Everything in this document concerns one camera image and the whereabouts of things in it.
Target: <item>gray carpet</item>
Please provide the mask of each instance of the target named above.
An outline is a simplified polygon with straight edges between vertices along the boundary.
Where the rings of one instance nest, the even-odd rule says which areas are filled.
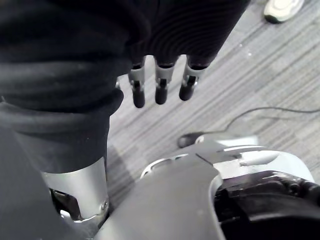
[[[108,138],[109,191],[115,205],[149,162],[177,149],[182,134],[221,130],[256,107],[320,108],[320,1],[306,1],[294,19],[278,25],[264,21],[265,3],[252,2],[190,101],[178,96],[185,56],[176,64],[165,105],[154,100],[152,57],[145,65],[143,109],[133,105],[128,77],[120,78],[125,99],[111,117]],[[297,155],[320,183],[319,117],[257,111],[236,121],[229,132],[258,135],[262,145]]]

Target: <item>black fabric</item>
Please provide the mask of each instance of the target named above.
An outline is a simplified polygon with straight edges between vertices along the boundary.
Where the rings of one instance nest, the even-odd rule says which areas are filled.
[[[209,65],[249,1],[0,1],[0,124],[38,170],[86,167],[105,156],[117,76],[147,54]]]
[[[106,156],[109,117],[123,99],[117,76],[132,66],[126,44],[149,31],[131,1],[74,3],[0,3],[0,123],[42,172]]]

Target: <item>black mechanical part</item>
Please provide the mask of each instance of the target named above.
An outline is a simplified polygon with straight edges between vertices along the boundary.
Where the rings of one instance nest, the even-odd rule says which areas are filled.
[[[159,105],[164,104],[168,97],[168,85],[166,79],[160,79],[160,84],[155,88],[155,102]]]
[[[178,138],[177,145],[181,149],[188,147],[190,145],[193,145],[196,143],[197,138],[199,138],[203,134],[205,134],[205,132],[198,131],[198,132],[192,132],[192,133],[187,133],[185,135],[182,135],[181,137]]]
[[[179,97],[183,101],[189,100],[195,91],[195,83],[197,81],[197,77],[189,76],[186,85],[181,84]]]
[[[227,240],[316,239],[319,187],[289,174],[259,172],[225,179],[214,206]]]
[[[142,89],[139,81],[134,81],[134,88],[132,89],[132,96],[133,96],[134,105],[138,109],[143,108],[146,103],[145,92]]]

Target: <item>shoe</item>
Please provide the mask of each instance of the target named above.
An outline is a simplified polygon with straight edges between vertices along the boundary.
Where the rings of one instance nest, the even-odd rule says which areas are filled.
[[[305,0],[269,0],[264,8],[264,18],[272,24],[280,24],[299,12]]]

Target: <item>silver metal housing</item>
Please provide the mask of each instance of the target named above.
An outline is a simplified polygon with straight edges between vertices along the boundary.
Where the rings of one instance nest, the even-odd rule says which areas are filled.
[[[106,220],[109,209],[105,159],[90,166],[66,173],[41,173],[51,189],[52,198],[63,205],[60,216],[86,239],[92,239]],[[76,202],[68,203],[70,197]]]
[[[182,85],[186,87],[188,85],[189,77],[194,76],[196,77],[195,83],[192,86],[194,88],[198,84],[199,79],[204,75],[205,72],[206,68],[201,70],[194,70],[191,67],[189,67],[188,63],[186,63],[183,72]]]
[[[155,82],[156,82],[156,87],[160,88],[160,81],[161,79],[166,79],[166,87],[165,89],[168,88],[169,83],[172,80],[172,74],[174,72],[175,66],[173,65],[172,67],[169,68],[162,68],[157,65],[157,61],[155,61]]]
[[[128,78],[133,91],[135,90],[135,82],[140,82],[141,90],[143,90],[145,88],[145,66],[143,65],[139,69],[131,69]]]

